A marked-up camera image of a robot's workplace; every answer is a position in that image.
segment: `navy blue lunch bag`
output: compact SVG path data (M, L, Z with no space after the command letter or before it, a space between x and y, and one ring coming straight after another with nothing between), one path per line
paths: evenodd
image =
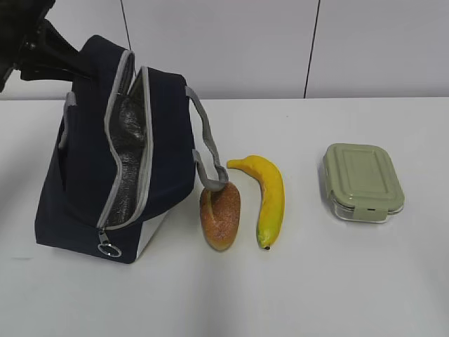
M99 36L80 52L95 80L76 77L67 94L36 214L38 244L132 263L167 212L193 190L228 181L208 118L183 76L142 67ZM207 178L195 150L189 99L219 180Z

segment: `gray strap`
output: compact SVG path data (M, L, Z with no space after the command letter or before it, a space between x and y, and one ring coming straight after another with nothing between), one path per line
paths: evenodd
M76 105L76 96L73 91L67 93L64 104L64 114L62 116L62 120L64 121L64 131L61 135L61 140L59 142L58 148L62 150L67 144L67 133L69 132L69 118L67 116L69 107Z
M226 169L220 165L220 158L218 156L217 147L215 146L215 142L213 141L212 131L210 130L209 118L204 110L201 101L199 100L196 93L188 86L185 87L185 93L187 97L189 97L195 105L196 111L198 112L201 120L203 122L203 140L204 144L206 144L213 158L213 166L218 173L218 180L209 179L204 168L203 162L201 160L201 156L198 151L195 149L192 150L194 161L196 162L196 168L198 170L199 179L203 184L204 188L209 191L217 192L222 190L226 183L229 181Z

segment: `food container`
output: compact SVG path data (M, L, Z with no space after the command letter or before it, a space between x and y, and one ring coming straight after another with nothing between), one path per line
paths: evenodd
M404 194L388 153L372 145L333 144L324 156L326 194L343 220L384 223Z

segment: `yellow banana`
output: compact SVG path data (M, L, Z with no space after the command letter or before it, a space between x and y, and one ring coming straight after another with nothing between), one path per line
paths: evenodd
M276 241L283 220L285 195L281 172L269 160L259 156L229 160L229 169L239 169L259 181L262 189L262 206L257 224L257 241L269 249Z

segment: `bread roll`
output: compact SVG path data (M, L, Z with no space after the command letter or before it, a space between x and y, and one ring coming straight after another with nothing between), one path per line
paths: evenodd
M223 190L201 193L200 213L204 236L217 251L228 249L234 242L240 221L240 193L233 183Z

